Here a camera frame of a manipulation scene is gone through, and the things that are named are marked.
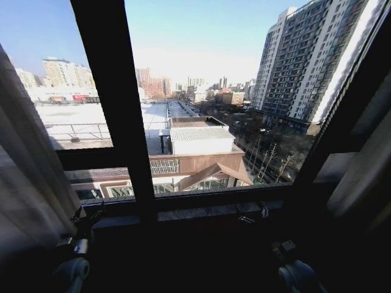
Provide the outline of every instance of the apartment building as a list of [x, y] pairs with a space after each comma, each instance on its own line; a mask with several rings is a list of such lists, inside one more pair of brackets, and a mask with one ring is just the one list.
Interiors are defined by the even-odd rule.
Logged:
[[277, 55], [282, 31], [284, 28], [287, 15], [296, 11], [295, 7], [286, 9], [279, 15], [277, 23], [273, 25], [266, 35], [265, 45], [263, 47], [261, 63], [255, 82], [254, 94], [251, 106], [254, 109], [260, 110], [266, 96], [266, 88], [269, 84], [271, 70]]
[[25, 89], [33, 89], [39, 86], [34, 74], [20, 68], [16, 68], [15, 70]]
[[141, 87], [149, 98], [162, 99], [164, 96], [163, 79], [161, 78], [143, 79]]
[[255, 110], [267, 114], [267, 124], [286, 118], [285, 124], [305, 131], [312, 123], [319, 123], [313, 116], [322, 91], [339, 63], [364, 2], [317, 0], [287, 13], [276, 55], [271, 58], [268, 44], [272, 35], [268, 34], [252, 103]]
[[229, 105], [242, 105], [244, 92], [230, 92], [222, 94], [222, 102]]
[[136, 79], [137, 84], [141, 87], [142, 82], [150, 79], [150, 69], [147, 68], [136, 68]]
[[95, 87], [91, 70], [87, 67], [53, 57], [42, 62], [53, 87]]

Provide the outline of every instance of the black window frame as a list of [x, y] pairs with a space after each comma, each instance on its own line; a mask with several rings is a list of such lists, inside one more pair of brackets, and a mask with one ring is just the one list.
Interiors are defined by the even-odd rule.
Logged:
[[[111, 205], [123, 213], [137, 211], [139, 214], [149, 215], [145, 219], [150, 219], [151, 215], [153, 218], [156, 211], [164, 209], [288, 197], [296, 201], [305, 200], [300, 190], [314, 188], [314, 179], [330, 154], [359, 151], [365, 143], [366, 139], [352, 138], [351, 130], [391, 68], [391, 55], [388, 54], [387, 46], [390, 16], [389, 7], [384, 5], [301, 171], [292, 184], [239, 187], [155, 197], [125, 5], [122, 0], [71, 0], [71, 4], [113, 147], [58, 150], [58, 157], [65, 171], [127, 167], [136, 200], [118, 200]], [[379, 56], [382, 57], [381, 62], [378, 62]], [[376, 64], [376, 70], [373, 70], [373, 64]], [[129, 125], [128, 134], [124, 131], [125, 120]]]

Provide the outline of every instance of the sky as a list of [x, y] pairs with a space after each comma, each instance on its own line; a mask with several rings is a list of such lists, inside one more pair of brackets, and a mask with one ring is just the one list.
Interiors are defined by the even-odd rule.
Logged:
[[[174, 82], [246, 82], [257, 75], [278, 15], [306, 2], [125, 0], [135, 66]], [[69, 0], [0, 1], [0, 42], [15, 67], [39, 76], [47, 57], [88, 66]]]

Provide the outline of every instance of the sign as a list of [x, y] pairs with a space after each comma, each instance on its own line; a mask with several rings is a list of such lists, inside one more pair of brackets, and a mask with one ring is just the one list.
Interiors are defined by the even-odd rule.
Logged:
[[90, 97], [89, 95], [72, 95], [74, 101], [82, 101], [89, 97]]

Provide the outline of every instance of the flat roof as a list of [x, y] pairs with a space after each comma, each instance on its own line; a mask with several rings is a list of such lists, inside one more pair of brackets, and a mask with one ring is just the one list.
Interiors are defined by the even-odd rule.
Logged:
[[172, 142], [235, 138], [228, 130], [220, 126], [172, 128], [170, 134]]

